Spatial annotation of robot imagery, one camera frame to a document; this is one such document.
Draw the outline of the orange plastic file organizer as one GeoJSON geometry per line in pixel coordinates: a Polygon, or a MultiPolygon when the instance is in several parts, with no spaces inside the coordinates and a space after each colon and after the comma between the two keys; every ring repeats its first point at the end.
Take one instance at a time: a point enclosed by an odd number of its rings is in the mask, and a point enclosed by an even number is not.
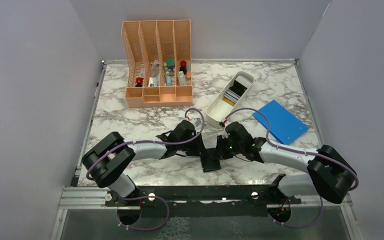
{"type": "Polygon", "coordinates": [[[124,21],[121,28],[128,79],[125,99],[130,108],[184,107],[193,105],[191,21],[124,21]],[[173,75],[166,75],[164,63],[173,59],[173,75]],[[180,61],[187,62],[186,75],[180,61]],[[136,78],[143,87],[135,87],[136,78]]]}

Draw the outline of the black metal base rail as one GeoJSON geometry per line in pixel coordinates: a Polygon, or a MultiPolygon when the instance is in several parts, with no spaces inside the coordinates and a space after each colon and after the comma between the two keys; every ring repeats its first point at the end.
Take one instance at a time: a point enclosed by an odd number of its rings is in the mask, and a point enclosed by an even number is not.
{"type": "Polygon", "coordinates": [[[121,198],[113,190],[105,196],[105,206],[114,207],[122,217],[198,218],[198,217],[267,217],[270,211],[299,204],[286,197],[274,184],[139,186],[121,198]]]}

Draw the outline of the black leather card holder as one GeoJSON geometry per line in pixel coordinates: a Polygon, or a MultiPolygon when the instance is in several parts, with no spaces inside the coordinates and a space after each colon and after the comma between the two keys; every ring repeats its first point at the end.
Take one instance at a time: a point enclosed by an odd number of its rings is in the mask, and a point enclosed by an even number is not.
{"type": "Polygon", "coordinates": [[[220,160],[216,149],[208,148],[200,153],[200,162],[204,173],[214,172],[221,169],[220,160]]]}

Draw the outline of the red cap bottle right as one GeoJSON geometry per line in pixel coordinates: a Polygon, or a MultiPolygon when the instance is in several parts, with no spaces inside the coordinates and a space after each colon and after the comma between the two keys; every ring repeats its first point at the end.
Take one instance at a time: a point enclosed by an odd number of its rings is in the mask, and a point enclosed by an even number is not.
{"type": "Polygon", "coordinates": [[[183,72],[184,75],[187,74],[188,70],[187,70],[187,62],[185,60],[181,60],[180,61],[180,68],[179,68],[180,71],[183,72]]]}

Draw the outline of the stack of cards in tray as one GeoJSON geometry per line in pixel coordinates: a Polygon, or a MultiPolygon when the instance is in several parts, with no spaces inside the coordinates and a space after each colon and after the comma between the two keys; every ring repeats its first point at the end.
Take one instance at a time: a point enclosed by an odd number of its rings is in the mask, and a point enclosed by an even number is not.
{"type": "Polygon", "coordinates": [[[232,84],[224,92],[222,100],[231,106],[235,106],[253,81],[243,74],[237,75],[232,84]]]}

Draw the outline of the green cap bottle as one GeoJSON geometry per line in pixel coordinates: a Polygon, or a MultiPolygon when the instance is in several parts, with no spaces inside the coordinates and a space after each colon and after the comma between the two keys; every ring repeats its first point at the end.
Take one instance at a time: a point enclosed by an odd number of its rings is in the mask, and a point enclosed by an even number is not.
{"type": "Polygon", "coordinates": [[[167,76],[173,76],[175,72],[175,61],[173,59],[168,59],[164,63],[164,71],[167,76]]]}

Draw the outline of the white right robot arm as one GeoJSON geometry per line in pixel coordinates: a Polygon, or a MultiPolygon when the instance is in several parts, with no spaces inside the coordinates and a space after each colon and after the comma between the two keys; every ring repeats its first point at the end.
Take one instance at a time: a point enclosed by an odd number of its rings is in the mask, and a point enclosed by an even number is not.
{"type": "Polygon", "coordinates": [[[340,204],[357,183],[356,172],[333,147],[323,145],[306,150],[265,137],[252,137],[237,121],[217,136],[214,155],[223,160],[242,155],[251,162],[278,164],[300,171],[298,175],[279,175],[270,185],[268,196],[276,204],[298,195],[319,195],[330,203],[340,204]]]}

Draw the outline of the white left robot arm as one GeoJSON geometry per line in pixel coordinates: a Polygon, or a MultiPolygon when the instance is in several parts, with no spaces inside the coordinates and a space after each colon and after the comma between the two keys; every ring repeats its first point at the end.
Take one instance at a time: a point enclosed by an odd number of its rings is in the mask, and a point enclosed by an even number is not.
{"type": "Polygon", "coordinates": [[[114,191],[118,199],[129,206],[137,200],[137,187],[124,174],[128,165],[137,160],[167,159],[179,151],[187,156],[206,153],[201,134],[188,120],[182,120],[173,130],[151,139],[135,141],[113,131],[85,153],[81,163],[87,169],[89,180],[94,181],[99,188],[114,191]]]}

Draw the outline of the red cap bottle left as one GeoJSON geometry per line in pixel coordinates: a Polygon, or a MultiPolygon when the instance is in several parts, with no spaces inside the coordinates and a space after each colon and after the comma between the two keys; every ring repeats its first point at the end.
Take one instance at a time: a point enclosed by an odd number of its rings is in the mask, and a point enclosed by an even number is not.
{"type": "Polygon", "coordinates": [[[139,88],[143,87],[144,78],[143,77],[137,77],[135,79],[135,82],[136,82],[135,87],[139,87],[139,88]]]}

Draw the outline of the red cap bottle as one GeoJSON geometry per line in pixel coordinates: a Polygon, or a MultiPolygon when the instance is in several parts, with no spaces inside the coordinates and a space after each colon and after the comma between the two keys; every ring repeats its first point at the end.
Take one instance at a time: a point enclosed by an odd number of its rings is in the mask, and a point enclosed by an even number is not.
{"type": "Polygon", "coordinates": [[[136,82],[135,87],[139,87],[139,88],[143,87],[144,78],[143,77],[137,77],[135,79],[135,82],[136,82]]]}
{"type": "Polygon", "coordinates": [[[187,62],[185,60],[181,60],[180,61],[180,68],[179,68],[180,71],[183,72],[184,75],[187,74],[188,70],[187,70],[187,62]]]}

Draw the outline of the white oblong plastic tray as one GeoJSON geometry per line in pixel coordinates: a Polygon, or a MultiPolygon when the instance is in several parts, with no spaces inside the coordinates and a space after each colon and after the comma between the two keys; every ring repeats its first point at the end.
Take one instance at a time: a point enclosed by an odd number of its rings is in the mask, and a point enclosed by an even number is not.
{"type": "Polygon", "coordinates": [[[205,110],[205,121],[215,128],[219,122],[238,109],[249,95],[255,78],[247,72],[237,72],[205,110]]]}

